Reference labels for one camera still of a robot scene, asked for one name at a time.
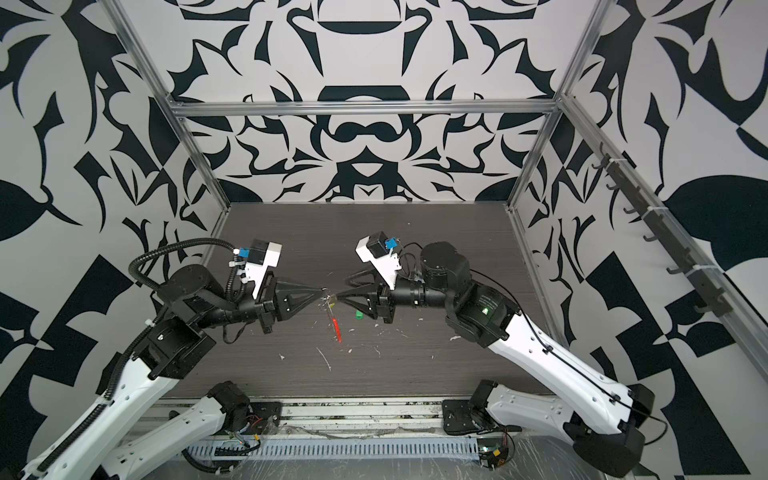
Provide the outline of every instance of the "robotic arm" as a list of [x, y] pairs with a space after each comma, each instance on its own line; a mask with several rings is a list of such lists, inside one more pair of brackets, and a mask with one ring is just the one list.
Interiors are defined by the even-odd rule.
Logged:
[[[639, 463], [645, 437], [638, 428], [654, 404], [648, 388], [615, 382], [558, 345], [513, 299], [474, 280], [469, 262], [450, 243], [424, 247], [420, 274], [408, 276], [397, 245], [383, 232], [361, 239], [356, 252], [373, 268], [348, 277], [352, 289], [337, 299], [385, 323], [392, 322], [398, 305], [444, 308], [457, 335], [518, 364], [560, 397], [532, 396], [484, 380], [470, 401], [478, 430], [516, 425], [547, 432], [616, 477]], [[364, 276], [372, 282], [361, 283]]]
[[[185, 266], [162, 285], [139, 270], [155, 258], [201, 244], [233, 253], [226, 289], [202, 265]], [[235, 249], [222, 240], [201, 238], [167, 245], [131, 262], [131, 275], [157, 292], [163, 308], [118, 360], [104, 394], [51, 448], [25, 466], [21, 478], [139, 479], [198, 439], [220, 430], [236, 435], [245, 429], [252, 413], [250, 401], [232, 382], [223, 382], [192, 409], [117, 447], [144, 412], [216, 344], [203, 329], [258, 320], [262, 331], [271, 333], [275, 322], [289, 319], [322, 295], [320, 288], [281, 280], [267, 271], [277, 266], [280, 250], [279, 244], [261, 240], [250, 248]]]

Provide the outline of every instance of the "abstract pattern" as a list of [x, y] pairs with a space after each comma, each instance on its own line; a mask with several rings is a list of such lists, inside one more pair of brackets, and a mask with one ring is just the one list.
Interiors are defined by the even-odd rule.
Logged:
[[765, 2], [620, 0], [574, 94], [765, 319]]
[[594, 0], [136, 0], [180, 101], [552, 97]]
[[[619, 0], [574, 94], [764, 314], [761, 9]], [[624, 212], [629, 202], [596, 164], [562, 119], [518, 213], [571, 351], [605, 375], [648, 386], [654, 415], [669, 422], [636, 477], [762, 478], [757, 405], [768, 402], [768, 386], [718, 319], [696, 310], [704, 303], [688, 281], [667, 274], [670, 257], [643, 239], [650, 231]], [[650, 420], [641, 431], [651, 440], [662, 427]]]
[[192, 118], [232, 201], [506, 200], [542, 114]]
[[93, 0], [3, 2], [0, 69], [0, 468], [17, 471], [154, 315], [128, 263], [206, 236], [219, 207]]

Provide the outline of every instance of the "black and white patterned wall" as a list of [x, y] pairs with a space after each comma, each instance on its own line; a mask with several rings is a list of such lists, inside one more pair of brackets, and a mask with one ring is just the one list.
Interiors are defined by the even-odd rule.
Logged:
[[93, 0], [0, 3], [0, 119], [0, 468], [18, 471], [154, 316], [128, 263], [220, 208]]
[[[620, 0], [575, 89], [763, 317], [768, 5]], [[640, 478], [764, 478], [768, 386], [561, 121], [518, 205], [571, 351], [656, 393]], [[648, 421], [647, 439], [662, 425]]]
[[[178, 101], [551, 98], [594, 0], [124, 2]], [[198, 118], [232, 201], [506, 200], [541, 115]]]

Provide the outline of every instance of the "dark wood grain surface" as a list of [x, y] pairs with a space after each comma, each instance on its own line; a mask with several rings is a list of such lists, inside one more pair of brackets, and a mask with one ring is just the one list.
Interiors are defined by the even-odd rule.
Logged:
[[[220, 236], [243, 247], [253, 238], [281, 243], [277, 276], [335, 293], [348, 288], [345, 276], [365, 266], [355, 253], [359, 239], [378, 230], [403, 243], [453, 243], [473, 269], [503, 283], [545, 326], [502, 204], [235, 204]], [[217, 248], [209, 263], [222, 283], [230, 258]], [[336, 304], [338, 343], [320, 304], [276, 324], [270, 335], [251, 324], [233, 345], [220, 340], [221, 328], [208, 330], [218, 344], [168, 396], [199, 397], [224, 380], [249, 396], [469, 395], [481, 379], [547, 392], [508, 360], [451, 340], [441, 309], [398, 307], [395, 322], [385, 325], [357, 320], [354, 309]], [[230, 338], [238, 328], [230, 328]]]

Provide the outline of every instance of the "red wire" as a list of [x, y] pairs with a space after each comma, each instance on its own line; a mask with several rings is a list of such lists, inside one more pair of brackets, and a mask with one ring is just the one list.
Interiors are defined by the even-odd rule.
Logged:
[[341, 330], [339, 329], [339, 322], [336, 321], [336, 317], [333, 317], [333, 328], [336, 329], [336, 338], [339, 339], [339, 343], [341, 343]]

